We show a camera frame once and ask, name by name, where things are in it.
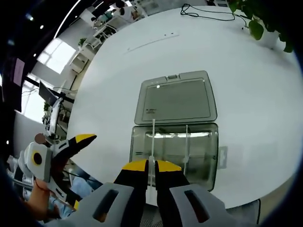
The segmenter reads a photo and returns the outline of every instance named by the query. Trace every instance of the wall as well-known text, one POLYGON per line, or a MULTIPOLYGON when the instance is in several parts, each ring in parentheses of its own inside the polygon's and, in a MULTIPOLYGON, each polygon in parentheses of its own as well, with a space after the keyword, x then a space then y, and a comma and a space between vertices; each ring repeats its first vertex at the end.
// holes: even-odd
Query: wall
POLYGON ((33 142, 35 135, 45 132, 42 123, 33 121, 20 112, 16 111, 14 126, 14 156, 19 156, 21 150, 24 150, 30 142, 33 142))
POLYGON ((43 65, 38 61, 31 73, 41 78, 42 80, 50 83, 54 87, 62 87, 62 85, 64 84, 64 88, 68 89, 71 87, 72 82, 74 81, 76 76, 76 73, 71 71, 69 65, 64 67, 61 74, 58 74, 54 70, 50 69, 49 67, 43 65))
POLYGON ((86 38, 94 33, 95 31, 91 26, 82 19, 79 19, 59 35, 58 38, 77 50, 80 39, 86 38))
POLYGON ((81 14, 80 18, 84 20, 89 26, 93 27, 94 22, 91 21, 91 18, 95 17, 88 9, 85 9, 81 14))

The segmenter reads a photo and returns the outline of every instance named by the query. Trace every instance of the red string bracelet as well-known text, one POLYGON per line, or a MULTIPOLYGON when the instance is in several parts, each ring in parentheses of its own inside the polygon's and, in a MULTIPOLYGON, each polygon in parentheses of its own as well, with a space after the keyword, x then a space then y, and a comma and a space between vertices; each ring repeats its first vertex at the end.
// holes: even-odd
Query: red string bracelet
POLYGON ((40 189, 40 190, 42 190, 42 191, 44 191, 44 192, 50 192, 50 190, 49 189, 43 189, 43 188, 41 188, 39 185, 38 185, 38 183, 37 183, 37 181, 36 181, 36 179, 35 179, 35 184, 37 185, 37 187, 40 189))

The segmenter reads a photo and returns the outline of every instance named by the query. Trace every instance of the desk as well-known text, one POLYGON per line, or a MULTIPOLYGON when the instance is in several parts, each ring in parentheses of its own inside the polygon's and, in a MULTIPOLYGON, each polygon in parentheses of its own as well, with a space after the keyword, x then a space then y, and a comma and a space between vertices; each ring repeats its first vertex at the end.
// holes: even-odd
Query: desk
POLYGON ((219 147, 228 149, 212 194, 232 208, 279 187, 301 159, 302 76, 295 56, 284 53, 280 41, 277 50, 270 50, 242 27, 240 18, 222 22, 181 16, 173 9, 107 39, 83 78, 68 128, 68 138, 98 137, 73 161, 101 182, 114 181, 129 160, 141 83, 206 70, 217 107, 219 147))

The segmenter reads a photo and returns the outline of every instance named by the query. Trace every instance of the ceiling light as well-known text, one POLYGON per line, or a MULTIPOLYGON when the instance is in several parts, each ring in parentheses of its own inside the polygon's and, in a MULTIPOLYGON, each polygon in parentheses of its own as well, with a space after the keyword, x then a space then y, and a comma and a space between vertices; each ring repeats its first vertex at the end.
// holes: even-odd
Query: ceiling light
POLYGON ((10 45, 10 46, 14 46, 14 45, 15 45, 14 40, 9 39, 9 40, 8 40, 8 45, 10 45))
POLYGON ((125 3, 126 3, 127 6, 132 6, 130 1, 126 1, 125 3))
POLYGON ((53 37, 54 39, 57 37, 57 35, 58 35, 58 33, 59 33, 61 27, 63 26, 65 20, 67 19, 67 17, 71 14, 71 12, 72 12, 72 11, 74 10, 74 8, 79 4, 79 2, 81 2, 81 0, 78 0, 78 1, 75 3, 75 5, 73 5, 73 7, 71 8, 71 10, 66 14, 65 18, 63 19, 63 21, 62 21, 61 24, 59 25, 58 30, 56 31, 55 36, 53 37))
POLYGON ((103 4, 103 2, 101 2, 99 5, 96 6, 96 9, 98 9, 99 6, 101 6, 101 4, 103 4))
POLYGON ((28 19, 28 20, 30 20, 30 21, 33 21, 34 20, 34 18, 32 17, 32 15, 30 15, 30 14, 26 14, 25 15, 25 17, 28 19))

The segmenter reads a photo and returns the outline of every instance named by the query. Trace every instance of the computer monitor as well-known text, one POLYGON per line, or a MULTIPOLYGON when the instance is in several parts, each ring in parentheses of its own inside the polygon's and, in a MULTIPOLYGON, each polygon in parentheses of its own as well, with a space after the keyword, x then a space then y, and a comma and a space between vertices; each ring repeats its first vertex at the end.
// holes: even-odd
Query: computer monitor
POLYGON ((58 98, 42 82, 39 85, 39 95, 50 105, 53 106, 58 98))

